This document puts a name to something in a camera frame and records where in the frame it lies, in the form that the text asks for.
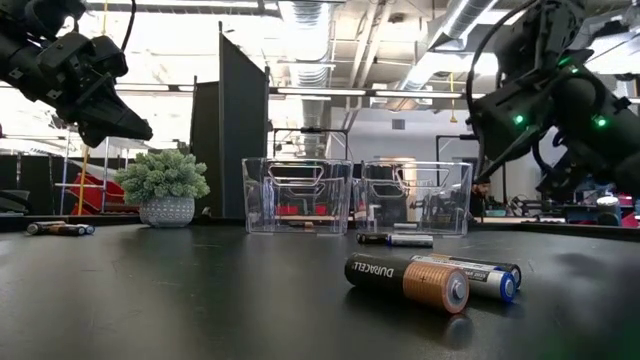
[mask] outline ductwork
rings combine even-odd
[[[427,37],[427,52],[416,62],[407,77],[400,82],[398,90],[418,91],[429,78],[438,71],[434,63],[440,61],[440,54],[430,50],[452,40],[465,37],[478,23],[482,13],[490,10],[498,0],[451,0],[447,12],[439,20],[440,26],[430,31]]]
[[[299,62],[326,62],[330,53],[330,30],[333,6],[321,2],[280,2],[282,19],[295,34],[291,43],[291,54]],[[323,65],[296,65],[289,68],[291,86],[327,87],[329,68]],[[302,100],[303,126],[329,128],[331,117],[325,116],[328,104],[325,101]],[[327,137],[304,138],[304,149],[300,156],[324,157]]]

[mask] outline ceiling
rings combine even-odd
[[[90,37],[106,33],[116,43],[120,43],[129,21],[128,1],[109,0],[107,12],[103,11],[105,5],[100,1],[89,0],[88,3],[90,10],[79,22],[80,32]],[[407,75],[414,62],[424,53],[428,23],[445,14],[447,3],[447,0],[395,0],[386,5],[391,7],[391,21],[373,23],[372,34],[379,32],[379,47],[375,54],[376,62],[371,66],[365,81],[366,87],[374,83],[394,83]],[[522,1],[499,1],[494,10],[482,16],[480,24],[494,23],[505,13],[505,9],[511,9],[520,3]],[[630,1],[621,0],[590,0],[587,3],[592,15],[630,5]],[[218,24],[221,22],[225,35],[246,55],[258,66],[271,68],[272,85],[289,85],[290,64],[295,61],[292,44],[304,42],[305,39],[296,38],[295,32],[288,31],[286,24],[277,17],[276,3],[264,2],[264,11],[258,9],[257,4],[204,0],[138,0],[139,11],[126,49],[130,71],[120,83],[191,84],[194,76],[198,76],[201,81],[216,80]],[[364,17],[371,5],[371,0],[348,0],[334,7],[329,42],[329,63],[333,66],[330,73],[331,87],[343,87],[349,82],[360,29],[363,28]],[[71,24],[68,24],[63,31],[69,31],[70,28]],[[435,70],[442,71],[440,75],[444,76],[432,76],[427,85],[437,90],[461,91],[469,59],[465,60],[465,56],[460,55],[451,56],[449,61],[434,65],[439,67]],[[483,56],[488,74],[495,72],[495,69],[492,70],[495,58],[490,57],[491,55]],[[631,61],[629,58],[628,62],[633,65],[625,69],[633,70],[637,66],[640,72],[640,61]],[[602,67],[606,65],[615,69],[615,62],[600,63],[603,64]],[[493,76],[485,74],[476,83],[476,91],[489,91],[493,86]],[[46,106],[32,104],[21,99],[17,93],[12,99],[15,101],[2,109],[5,114],[10,114],[3,116],[1,120],[5,133],[56,131],[46,128],[51,113]],[[125,96],[124,100],[133,110],[149,119],[158,141],[176,138],[188,141],[190,98],[167,99],[158,95],[137,94]],[[270,117],[295,122],[296,115],[285,110],[292,108],[289,105],[291,104],[273,105]],[[451,102],[436,101],[434,106],[446,109],[451,107]]]

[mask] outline copper-top battery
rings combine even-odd
[[[353,254],[345,264],[347,280],[359,287],[402,295],[456,314],[469,298],[469,281],[460,269],[393,257]]]

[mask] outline textured planter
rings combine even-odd
[[[195,208],[193,198],[155,198],[140,206],[140,220],[153,227],[183,227],[193,219]]]

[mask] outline black partition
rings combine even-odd
[[[268,68],[263,71],[220,32],[220,81],[194,84],[191,152],[207,164],[211,194],[196,213],[244,219],[243,158],[267,154]]]

